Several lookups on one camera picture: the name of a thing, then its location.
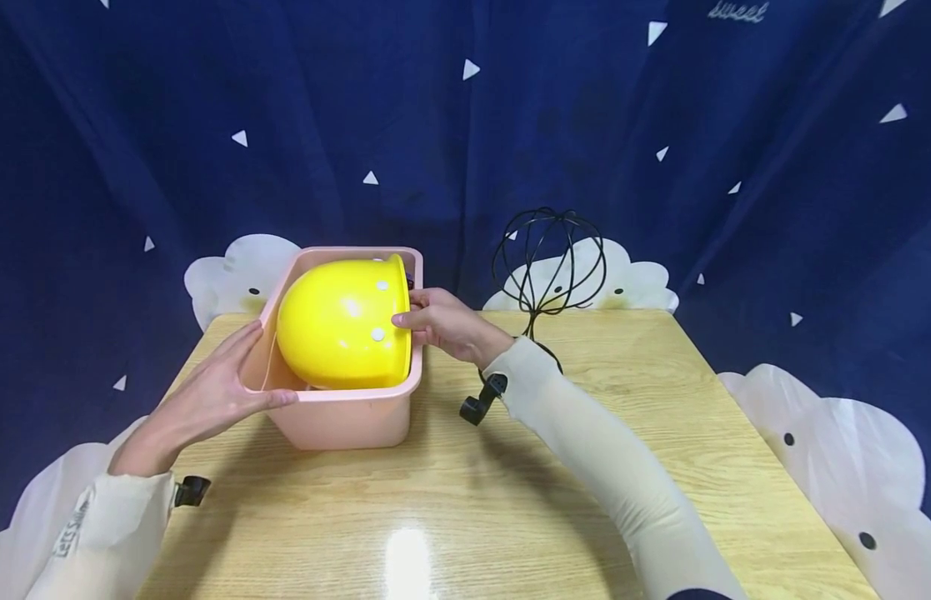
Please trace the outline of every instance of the wooden table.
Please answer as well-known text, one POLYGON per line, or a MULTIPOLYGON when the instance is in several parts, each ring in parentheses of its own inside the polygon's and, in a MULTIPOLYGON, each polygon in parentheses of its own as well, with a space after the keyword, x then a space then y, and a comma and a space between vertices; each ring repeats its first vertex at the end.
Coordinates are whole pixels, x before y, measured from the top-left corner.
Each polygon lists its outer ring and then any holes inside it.
MULTIPOLYGON (((249 320, 215 320, 173 386, 249 320)), ((535 329, 659 456, 751 598, 876 598, 671 315, 580 311, 535 329)), ((305 453, 259 415, 183 453, 176 474, 213 485, 174 511, 139 597, 640 598, 593 499, 501 404, 478 428, 458 416, 475 368, 425 358, 399 447, 305 453)))

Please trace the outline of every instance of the yellow bowl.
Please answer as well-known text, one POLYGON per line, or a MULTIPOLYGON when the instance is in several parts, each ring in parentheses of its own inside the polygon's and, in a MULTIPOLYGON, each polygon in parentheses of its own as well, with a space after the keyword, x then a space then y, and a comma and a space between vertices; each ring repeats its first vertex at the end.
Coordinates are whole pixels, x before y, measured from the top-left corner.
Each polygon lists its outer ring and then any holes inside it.
POLYGON ((411 364, 411 334, 391 322, 408 308, 399 255, 321 264, 284 295, 278 346, 291 371, 316 388, 390 388, 411 364))

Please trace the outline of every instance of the hand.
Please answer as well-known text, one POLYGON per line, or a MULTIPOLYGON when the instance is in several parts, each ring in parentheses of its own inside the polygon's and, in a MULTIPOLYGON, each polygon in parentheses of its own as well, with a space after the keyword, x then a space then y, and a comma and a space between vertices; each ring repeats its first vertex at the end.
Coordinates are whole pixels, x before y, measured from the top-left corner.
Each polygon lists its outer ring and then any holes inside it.
POLYGON ((397 328, 413 330, 416 343, 445 350, 480 371, 505 352, 515 340, 480 317, 450 292, 439 288, 411 290, 411 311, 392 317, 397 328))
POLYGON ((140 478, 166 473, 193 443, 259 411, 295 403, 293 391, 249 392, 238 381, 238 369, 261 336, 262 323, 255 320, 221 342, 122 444, 108 473, 140 478))

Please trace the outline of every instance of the pink plastic basket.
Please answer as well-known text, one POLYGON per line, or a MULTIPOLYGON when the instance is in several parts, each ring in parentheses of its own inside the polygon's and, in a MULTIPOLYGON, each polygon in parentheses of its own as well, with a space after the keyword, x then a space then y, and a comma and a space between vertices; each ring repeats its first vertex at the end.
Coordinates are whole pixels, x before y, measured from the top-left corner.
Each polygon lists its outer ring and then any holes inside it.
POLYGON ((345 450, 397 446, 408 435, 411 393, 422 380, 422 349, 411 355, 408 378, 395 387, 374 390, 313 390, 289 370, 275 337, 275 322, 282 298, 291 284, 308 269, 344 258, 388 258, 404 261, 414 288, 421 289, 422 254, 410 247, 307 247, 293 259, 262 311, 264 335, 256 343, 239 373, 252 391, 287 388, 298 392, 300 402, 269 412, 282 434, 302 450, 345 450), (268 356, 271 366, 268 380, 268 356))

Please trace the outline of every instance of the arm sleeve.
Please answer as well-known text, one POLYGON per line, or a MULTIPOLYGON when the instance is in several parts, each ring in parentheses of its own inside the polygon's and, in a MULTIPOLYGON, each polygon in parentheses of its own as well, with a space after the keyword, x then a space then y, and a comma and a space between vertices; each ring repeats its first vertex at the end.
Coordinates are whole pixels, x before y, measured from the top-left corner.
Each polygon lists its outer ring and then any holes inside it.
POLYGON ((508 378, 502 398, 508 415, 534 431, 615 522, 645 598, 694 589, 748 597, 665 467, 627 425, 565 378, 551 356, 520 338, 484 375, 493 373, 508 378))
POLYGON ((162 545, 175 482, 100 475, 86 488, 27 600, 135 598, 162 545))

